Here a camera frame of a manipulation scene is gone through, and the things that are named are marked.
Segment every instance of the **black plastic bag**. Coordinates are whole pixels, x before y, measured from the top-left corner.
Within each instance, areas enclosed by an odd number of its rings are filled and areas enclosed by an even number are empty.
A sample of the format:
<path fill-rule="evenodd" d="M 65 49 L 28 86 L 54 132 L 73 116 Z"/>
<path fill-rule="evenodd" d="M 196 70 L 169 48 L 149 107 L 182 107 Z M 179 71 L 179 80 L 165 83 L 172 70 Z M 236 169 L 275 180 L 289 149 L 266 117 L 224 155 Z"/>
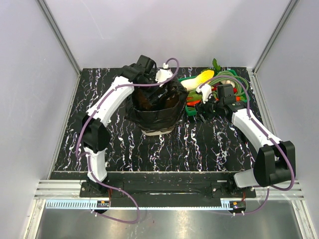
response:
<path fill-rule="evenodd" d="M 146 133 L 171 131 L 184 113 L 187 90 L 177 80 L 167 83 L 167 93 L 159 98 L 156 106 L 145 105 L 140 99 L 140 89 L 126 99 L 125 119 L 136 123 Z"/>

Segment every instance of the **black marble surface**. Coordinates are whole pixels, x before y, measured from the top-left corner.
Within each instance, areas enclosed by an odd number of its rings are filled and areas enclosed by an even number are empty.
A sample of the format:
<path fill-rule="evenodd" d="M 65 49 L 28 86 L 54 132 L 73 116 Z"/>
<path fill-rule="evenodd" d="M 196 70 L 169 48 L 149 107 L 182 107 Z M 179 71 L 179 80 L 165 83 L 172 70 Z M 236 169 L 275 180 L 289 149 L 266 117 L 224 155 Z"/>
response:
<path fill-rule="evenodd" d="M 204 68 L 180 68 L 178 77 L 200 74 Z M 246 68 L 230 67 L 237 75 L 249 76 Z M 117 68 L 84 69 L 73 102 L 61 148 L 54 166 L 54 178 L 69 173 L 85 175 L 86 157 L 75 157 L 77 134 L 75 115 L 93 106 L 109 88 Z M 249 89 L 251 109 L 261 120 L 252 87 Z M 253 157 L 250 143 L 238 138 L 237 132 L 226 119 L 215 117 L 202 123 L 186 113 L 170 134 L 145 136 L 134 123 L 125 120 L 124 103 L 111 117 L 108 130 L 112 134 L 106 150 L 108 171 L 239 171 L 251 168 Z"/>

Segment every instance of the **wire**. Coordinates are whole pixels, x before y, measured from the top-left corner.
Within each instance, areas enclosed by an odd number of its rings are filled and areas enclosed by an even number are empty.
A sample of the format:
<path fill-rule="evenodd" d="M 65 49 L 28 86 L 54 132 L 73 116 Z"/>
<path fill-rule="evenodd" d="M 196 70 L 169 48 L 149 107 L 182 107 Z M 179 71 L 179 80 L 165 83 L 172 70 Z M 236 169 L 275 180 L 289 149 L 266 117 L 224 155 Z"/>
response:
<path fill-rule="evenodd" d="M 231 73 L 229 71 L 221 71 L 216 76 L 219 76 L 219 77 L 218 78 L 213 77 L 212 78 L 213 80 L 209 82 L 210 86 L 214 86 L 223 80 L 229 80 L 229 78 L 227 76 L 232 76 L 232 77 L 235 77 L 235 78 L 242 80 L 246 85 L 245 89 L 248 90 L 248 86 L 249 86 L 248 81 L 243 77 L 235 76 L 233 73 Z M 242 89 L 243 88 L 242 84 L 239 84 L 237 81 L 234 81 L 234 83 L 235 83 L 235 88 L 237 89 L 237 93 L 235 93 L 235 96 L 241 96 L 241 95 L 245 94 L 245 91 L 243 91 L 243 89 Z M 192 90 L 192 91 L 189 91 L 188 96 L 194 98 L 195 94 L 197 94 L 196 90 Z"/>
<path fill-rule="evenodd" d="M 246 199 L 246 192 L 243 192 L 243 199 L 241 201 L 244 202 L 245 199 Z"/>
<path fill-rule="evenodd" d="M 167 61 L 166 61 L 166 64 L 169 63 L 169 61 L 171 60 L 174 60 L 177 64 L 177 67 L 176 67 L 176 70 L 175 72 L 173 73 L 173 75 L 168 78 L 167 80 L 163 81 L 163 82 L 160 82 L 160 83 L 154 83 L 154 84 L 123 84 L 123 85 L 118 85 L 116 86 L 114 89 L 110 90 L 105 96 L 104 98 L 101 100 L 101 102 L 98 104 L 98 106 L 96 107 L 97 109 L 95 111 L 93 111 L 93 113 L 89 116 L 89 118 L 86 120 L 86 122 L 84 123 L 82 129 L 81 129 L 81 132 L 80 132 L 80 135 L 79 135 L 79 138 L 78 138 L 78 141 L 77 141 L 77 144 L 76 144 L 76 149 L 75 149 L 75 155 L 77 158 L 80 158 L 84 155 L 87 156 L 87 161 L 88 161 L 88 169 L 89 169 L 89 172 L 91 173 L 92 175 L 92 178 L 100 185 L 102 185 L 103 187 L 106 187 L 106 188 L 110 188 L 110 189 L 113 189 L 113 190 L 117 190 L 117 191 L 120 191 L 122 193 L 124 193 L 125 195 L 127 195 L 131 200 L 132 202 L 135 204 L 136 206 L 136 209 L 137 209 L 137 218 L 133 221 L 124 221 L 124 220 L 121 220 L 121 219 L 117 219 L 117 218 L 113 218 L 113 217 L 109 217 L 107 215 L 103 215 L 103 214 L 99 214 L 99 213 L 96 213 L 96 215 L 99 215 L 101 217 L 104 217 L 104 218 L 107 218 L 107 219 L 111 219 L 111 220 L 114 220 L 114 221 L 117 221 L 117 222 L 120 222 L 120 223 L 127 223 L 127 224 L 135 224 L 137 223 L 139 220 L 140 220 L 140 208 L 137 204 L 137 202 L 134 200 L 134 198 L 128 194 L 126 191 L 120 189 L 120 188 L 116 188 L 116 187 L 113 187 L 113 186 L 110 186 L 110 185 L 107 185 L 107 184 L 104 184 L 102 183 L 100 180 L 97 179 L 97 177 L 94 175 L 93 171 L 92 171 L 92 168 L 91 168 L 91 154 L 89 152 L 83 152 L 81 154 L 79 154 L 79 150 L 80 150 L 80 144 L 81 144 L 81 141 L 82 141 L 82 138 L 83 138 L 83 134 L 84 134 L 84 131 L 86 129 L 86 127 L 88 126 L 89 122 L 91 121 L 91 119 L 94 117 L 94 115 L 97 113 L 97 111 L 99 110 L 99 108 L 101 107 L 101 105 L 103 104 L 103 102 L 107 99 L 108 96 L 110 96 L 110 94 L 112 92 L 114 92 L 116 89 L 118 88 L 121 88 L 121 87 L 125 87 L 125 86 L 136 86 L 136 87 L 154 87 L 154 86 L 160 86 L 160 85 L 163 85 L 169 81 L 171 81 L 176 75 L 177 75 L 177 72 L 179 70 L 179 61 L 176 59 L 176 58 L 169 58 Z"/>
<path fill-rule="evenodd" d="M 279 151 L 279 153 L 282 155 L 282 157 L 284 158 L 289 170 L 290 170 L 290 174 L 291 174 L 291 181 L 290 181 L 290 185 L 288 188 L 280 188 L 280 187 L 277 187 L 277 186 L 274 186 L 272 185 L 271 187 L 275 188 L 275 189 L 278 189 L 278 190 L 281 190 L 281 191 L 289 191 L 290 189 L 292 189 L 292 187 L 294 186 L 294 183 L 295 183 L 295 174 L 294 174 L 294 170 L 293 170 L 293 167 L 291 166 L 291 163 L 289 162 L 287 156 L 285 155 L 285 153 L 283 152 L 283 150 L 279 147 L 279 145 L 275 142 L 275 140 L 273 138 L 269 138 L 269 134 L 254 120 L 254 118 L 252 118 L 251 114 L 250 114 L 250 104 L 249 104 L 249 96 L 248 96 L 248 92 L 247 92 L 247 89 L 243 86 L 243 84 L 237 80 L 236 78 L 232 77 L 232 76 L 215 76 L 209 80 L 207 80 L 206 82 L 202 83 L 199 87 L 202 88 L 203 85 L 211 82 L 213 79 L 220 79 L 222 77 L 225 77 L 225 78 L 228 78 L 228 79 L 231 79 L 235 82 L 237 82 L 241 87 L 242 89 L 244 90 L 245 92 L 245 95 L 246 95 L 246 99 L 247 99 L 247 115 L 248 117 L 250 118 L 250 120 L 255 124 L 255 126 L 268 138 L 268 140 L 271 141 L 271 143 L 274 144 L 274 146 L 277 148 L 277 150 Z M 258 212 L 260 209 L 263 208 L 263 206 L 265 205 L 266 201 L 268 200 L 268 196 L 269 196 L 269 188 L 267 190 L 267 196 L 266 196 L 266 199 L 264 201 L 264 203 L 262 205 L 260 205 L 259 208 L 251 211 L 251 212 L 248 212 L 246 213 L 246 215 L 249 215 L 249 214 L 252 214 L 252 213 L 255 213 L 255 212 Z"/>
<path fill-rule="evenodd" d="M 108 193 L 109 193 L 109 208 L 111 207 L 111 197 L 112 197 L 112 189 L 109 188 L 108 189 Z"/>

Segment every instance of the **metal floor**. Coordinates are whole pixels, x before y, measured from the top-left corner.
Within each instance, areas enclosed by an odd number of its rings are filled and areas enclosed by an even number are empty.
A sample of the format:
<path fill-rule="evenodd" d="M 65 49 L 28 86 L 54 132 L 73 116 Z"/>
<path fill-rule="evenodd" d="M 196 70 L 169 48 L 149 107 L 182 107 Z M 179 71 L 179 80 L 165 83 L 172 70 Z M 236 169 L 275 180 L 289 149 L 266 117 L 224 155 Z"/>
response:
<path fill-rule="evenodd" d="M 247 202 L 251 211 L 257 202 Z M 106 214 L 132 220 L 135 211 Z M 90 211 L 45 209 L 37 239 L 299 239 L 302 238 L 290 201 L 268 201 L 263 210 L 232 217 L 217 211 L 142 211 L 139 224 L 127 225 Z"/>

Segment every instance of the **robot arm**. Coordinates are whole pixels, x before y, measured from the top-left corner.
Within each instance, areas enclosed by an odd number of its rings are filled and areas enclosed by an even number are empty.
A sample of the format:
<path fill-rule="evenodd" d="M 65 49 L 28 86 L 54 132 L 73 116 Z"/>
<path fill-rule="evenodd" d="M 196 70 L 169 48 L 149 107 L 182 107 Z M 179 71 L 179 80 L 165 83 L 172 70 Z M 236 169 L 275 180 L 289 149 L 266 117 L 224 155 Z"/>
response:
<path fill-rule="evenodd" d="M 133 93 L 134 87 L 137 84 L 161 83 L 171 76 L 172 72 L 170 70 L 157 70 L 156 63 L 149 57 L 142 55 L 137 63 L 130 66 L 124 66 L 121 69 L 119 76 L 114 79 L 111 87 L 94 106 L 88 109 L 86 113 L 79 113 L 77 115 L 78 120 L 76 121 L 76 127 L 78 132 L 81 131 L 87 119 L 93 115 L 93 118 L 90 120 L 84 131 L 82 143 L 84 150 L 90 153 L 92 171 L 100 182 L 103 182 L 107 177 L 105 168 L 105 150 L 111 137 L 106 127 L 115 110 L 117 110 L 127 96 Z M 120 85 L 132 86 L 117 88 L 117 86 Z M 152 105 L 156 104 L 157 100 L 159 100 L 158 95 L 163 95 L 166 92 L 167 89 L 165 84 L 157 87 L 144 87 L 141 89 L 141 93 Z M 96 183 L 96 180 L 92 177 L 91 173 L 88 173 L 88 178 Z"/>
<path fill-rule="evenodd" d="M 106 128 L 115 110 L 117 110 L 117 108 L 126 99 L 127 96 L 133 93 L 134 86 L 124 86 L 124 87 L 118 88 L 117 90 L 115 90 L 114 92 L 110 94 L 107 100 L 104 101 L 101 104 L 100 108 L 97 110 L 98 105 L 101 103 L 104 97 L 107 94 L 109 94 L 109 92 L 112 89 L 114 89 L 116 86 L 124 85 L 124 84 L 133 84 L 133 82 L 130 82 L 129 79 L 123 76 L 117 76 L 114 82 L 112 83 L 111 87 L 103 95 L 103 97 L 93 107 L 87 110 L 86 112 L 87 115 L 91 116 L 94 111 L 97 111 L 94 114 L 93 119 L 98 120 Z M 105 169 L 105 149 L 106 149 L 106 145 L 103 150 L 99 150 L 96 152 L 92 148 L 90 148 L 90 146 L 84 146 L 84 150 L 91 154 L 92 170 L 95 173 L 96 178 L 100 180 L 101 182 L 103 182 L 103 180 L 107 177 L 107 171 Z M 91 173 L 88 173 L 88 177 L 92 181 L 95 181 Z"/>
<path fill-rule="evenodd" d="M 213 117 L 221 115 L 234 124 L 253 144 L 257 151 L 257 158 L 253 169 L 236 173 L 234 181 L 238 188 L 260 185 L 262 187 L 285 182 L 291 179 L 291 173 L 283 156 L 278 152 L 274 144 L 269 140 L 272 138 L 283 150 L 296 175 L 295 147 L 290 141 L 282 142 L 278 137 L 269 132 L 261 122 L 250 111 L 243 101 L 236 101 L 233 87 L 230 84 L 217 87 L 218 99 L 211 93 L 210 85 L 198 87 L 198 93 L 202 93 L 203 100 L 195 107 L 197 111 L 206 116 Z M 268 135 L 265 136 L 257 126 Z"/>

